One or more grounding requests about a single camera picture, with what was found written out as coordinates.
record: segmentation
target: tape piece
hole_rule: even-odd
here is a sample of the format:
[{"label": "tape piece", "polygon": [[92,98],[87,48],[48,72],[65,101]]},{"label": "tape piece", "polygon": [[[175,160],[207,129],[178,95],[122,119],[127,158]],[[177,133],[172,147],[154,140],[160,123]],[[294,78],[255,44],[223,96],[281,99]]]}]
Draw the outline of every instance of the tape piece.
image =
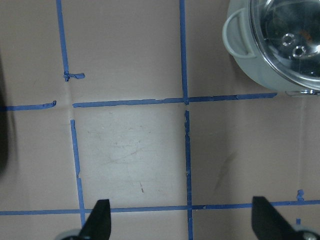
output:
[{"label": "tape piece", "polygon": [[[305,206],[305,205],[320,205],[320,200],[309,201],[274,201],[271,202],[272,206]],[[241,204],[217,204],[217,205],[194,205],[193,210],[219,210],[219,209],[248,209],[252,208],[251,203]]]},{"label": "tape piece", "polygon": [[185,0],[179,2],[180,10],[180,46],[181,46],[181,75],[183,102],[189,105],[188,76],[187,76],[187,44],[186,44],[186,6]]},{"label": "tape piece", "polygon": [[65,81],[68,82],[70,78],[84,79],[86,76],[84,73],[72,74],[72,73],[64,72],[63,77]]},{"label": "tape piece", "polygon": [[304,199],[304,194],[305,194],[305,192],[302,190],[302,189],[299,189],[298,190],[298,193],[297,193],[297,195],[296,195],[296,200],[297,201],[304,201],[305,199]]},{"label": "tape piece", "polygon": [[74,156],[76,186],[78,191],[79,213],[80,213],[81,225],[84,226],[86,223],[86,213],[85,213],[85,203],[84,203],[82,182],[81,182],[81,178],[79,177],[80,160],[79,160],[79,151],[78,151],[76,121],[72,119],[70,121],[70,125],[71,125],[71,135],[72,135],[72,147],[73,147],[73,156]]},{"label": "tape piece", "polygon": [[183,103],[183,98],[166,98],[161,100],[144,99],[144,100],[120,100],[120,101],[97,101],[97,102],[79,102],[74,103],[74,108],[96,108],[96,107],[114,107],[119,105],[149,105],[149,104],[178,104]]},{"label": "tape piece", "polygon": [[186,169],[186,202],[188,206],[188,239],[193,240],[193,216],[192,216],[192,177],[191,177],[191,144],[190,144],[190,112],[185,111],[185,169]]},{"label": "tape piece", "polygon": [[[188,206],[147,206],[147,207],[119,207],[112,208],[112,213],[132,213],[132,212],[160,212],[160,211],[181,211],[187,210]],[[85,213],[91,213],[92,209],[86,209]]]},{"label": "tape piece", "polygon": [[50,109],[53,108],[56,104],[57,101],[40,105],[0,106],[0,112]]},{"label": "tape piece", "polygon": [[239,94],[239,95],[223,95],[223,96],[196,96],[190,97],[190,103],[199,102],[217,102],[217,101],[235,101],[249,99],[272,99],[277,96],[277,93],[258,93],[258,94]]},{"label": "tape piece", "polygon": [[78,214],[78,209],[32,210],[32,211],[0,211],[0,216]]},{"label": "tape piece", "polygon": [[83,79],[83,78],[85,78],[85,75],[83,73],[79,73],[79,74],[69,73],[69,63],[68,63],[68,53],[67,53],[64,17],[63,17],[63,11],[62,11],[62,2],[61,2],[61,0],[56,0],[55,3],[56,3],[56,13],[57,13],[57,18],[58,18],[58,26],[59,26],[64,80],[66,82],[68,82],[70,78]]}]

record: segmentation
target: scratch mark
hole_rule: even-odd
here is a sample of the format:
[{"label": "scratch mark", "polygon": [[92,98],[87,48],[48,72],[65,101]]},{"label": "scratch mark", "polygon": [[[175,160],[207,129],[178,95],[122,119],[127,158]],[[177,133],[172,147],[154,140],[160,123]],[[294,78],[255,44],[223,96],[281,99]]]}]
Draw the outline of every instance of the scratch mark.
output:
[{"label": "scratch mark", "polygon": [[32,87],[34,87],[36,85],[36,82],[37,82],[37,79],[34,80],[33,84],[32,84]]},{"label": "scratch mark", "polygon": [[141,182],[140,182],[140,187],[141,187],[141,191],[142,191],[142,193],[144,194],[145,192],[144,192],[144,188],[142,187]]},{"label": "scratch mark", "polygon": [[223,161],[222,167],[221,167],[220,172],[218,174],[218,181],[216,182],[215,187],[214,187],[214,191],[216,191],[221,186],[225,176],[227,175],[227,173],[229,171],[231,163],[236,159],[236,155],[237,154],[235,152],[233,152]]}]

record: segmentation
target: blue tape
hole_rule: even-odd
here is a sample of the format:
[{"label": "blue tape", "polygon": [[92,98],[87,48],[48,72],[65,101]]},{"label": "blue tape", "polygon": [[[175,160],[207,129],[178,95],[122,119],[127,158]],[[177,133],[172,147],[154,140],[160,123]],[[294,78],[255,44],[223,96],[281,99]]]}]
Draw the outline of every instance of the blue tape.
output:
[{"label": "blue tape", "polygon": [[193,225],[193,218],[192,218],[192,209],[188,209],[188,239],[194,239],[194,225]]},{"label": "blue tape", "polygon": [[85,78],[85,74],[83,74],[83,73],[79,73],[79,74],[69,73],[69,63],[68,63],[68,53],[67,53],[64,17],[63,17],[63,12],[62,12],[62,2],[61,2],[61,0],[56,0],[55,3],[56,3],[56,13],[57,13],[57,17],[58,17],[58,25],[59,25],[59,35],[60,35],[60,45],[61,45],[61,53],[62,53],[64,80],[66,82],[68,82],[70,78],[83,79],[83,78]]},{"label": "blue tape", "polygon": [[186,170],[186,202],[188,206],[188,239],[193,240],[193,218],[192,218],[192,178],[191,178],[191,145],[190,145],[190,113],[185,111],[185,170]]},{"label": "blue tape", "polygon": [[196,96],[190,97],[190,103],[198,102],[216,102],[216,101],[235,101],[235,100],[249,100],[249,99],[272,99],[277,95],[274,93],[258,93],[258,94],[239,94],[239,95],[225,95],[225,96]]},{"label": "blue tape", "polygon": [[149,104],[177,104],[183,103],[183,98],[166,98],[161,100],[144,99],[144,100],[121,100],[121,101],[97,101],[97,102],[79,102],[74,103],[74,108],[95,108],[95,107],[113,107],[119,105],[149,105]]},{"label": "blue tape", "polygon": [[186,6],[185,0],[180,0],[180,46],[183,102],[188,105],[188,76],[187,76],[187,44],[186,44]]},{"label": "blue tape", "polygon": [[57,101],[40,105],[0,106],[0,112],[50,109],[53,108],[56,104]]},{"label": "blue tape", "polygon": [[[196,102],[215,102],[226,100],[246,100],[246,99],[269,99],[273,98],[277,93],[261,93],[246,95],[230,95],[230,96],[200,96],[190,97],[188,104]],[[96,107],[113,107],[119,105],[151,105],[151,104],[177,104],[186,103],[185,98],[166,98],[166,99],[143,99],[143,100],[120,100],[120,101],[96,101],[96,102],[77,102],[72,104],[74,108],[96,108]]]},{"label": "blue tape", "polygon": [[[305,205],[320,205],[320,200],[309,201],[274,201],[271,202],[272,206],[305,206]],[[219,209],[248,209],[252,208],[251,203],[240,204],[216,204],[216,205],[194,205],[193,210],[219,210]]]},{"label": "blue tape", "polygon": [[185,111],[185,161],[186,161],[186,189],[187,205],[192,207],[192,181],[191,181],[191,146],[190,146],[190,113]]},{"label": "blue tape", "polygon": [[[119,207],[112,208],[112,213],[132,213],[132,212],[160,212],[160,211],[181,211],[187,210],[188,206],[147,206],[147,207]],[[92,209],[86,209],[85,213],[91,213]]]},{"label": "blue tape", "polygon": [[302,189],[299,189],[298,193],[296,195],[296,200],[297,201],[304,201],[305,200],[304,199],[304,194],[305,194],[305,192]]},{"label": "blue tape", "polygon": [[0,211],[0,216],[78,214],[78,213],[79,213],[78,209],[31,210],[31,211]]},{"label": "blue tape", "polygon": [[71,125],[71,135],[72,135],[72,147],[73,147],[73,156],[74,156],[76,186],[77,186],[78,200],[79,200],[79,212],[80,212],[80,218],[81,218],[81,225],[84,226],[86,222],[86,213],[85,213],[85,203],[84,203],[82,182],[81,182],[81,178],[79,177],[80,160],[79,160],[79,151],[78,151],[76,121],[74,119],[71,120],[70,125]]},{"label": "blue tape", "polygon": [[[274,207],[278,206],[305,206],[320,205],[320,200],[309,201],[277,201],[271,202]],[[183,211],[188,210],[188,223],[192,219],[192,210],[223,210],[223,209],[249,209],[251,203],[241,204],[217,204],[217,205],[193,205],[190,206],[147,206],[147,207],[124,207],[112,208],[112,213],[130,213],[130,212],[160,212],[160,211]],[[30,210],[30,211],[0,211],[0,216],[19,216],[19,215],[54,215],[54,214],[90,214],[92,209],[57,209],[57,210]]]},{"label": "blue tape", "polygon": [[84,79],[86,76],[84,73],[72,74],[72,73],[64,72],[63,77],[64,79],[67,79],[66,82],[68,82],[70,78]]}]

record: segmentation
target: pot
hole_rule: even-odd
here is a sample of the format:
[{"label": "pot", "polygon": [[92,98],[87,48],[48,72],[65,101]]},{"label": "pot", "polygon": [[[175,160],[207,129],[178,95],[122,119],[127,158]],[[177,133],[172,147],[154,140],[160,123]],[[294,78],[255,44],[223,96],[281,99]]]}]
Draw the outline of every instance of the pot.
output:
[{"label": "pot", "polygon": [[320,95],[319,0],[231,0],[222,39],[258,84]]}]

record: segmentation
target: clear glass lid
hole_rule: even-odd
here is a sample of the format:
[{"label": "clear glass lid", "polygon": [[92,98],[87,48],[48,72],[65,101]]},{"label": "clear glass lid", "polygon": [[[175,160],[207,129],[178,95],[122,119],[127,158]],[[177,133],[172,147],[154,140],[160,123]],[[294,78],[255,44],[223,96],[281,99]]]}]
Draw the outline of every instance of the clear glass lid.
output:
[{"label": "clear glass lid", "polygon": [[320,89],[320,0],[251,0],[252,31],[265,60],[288,80]]}]

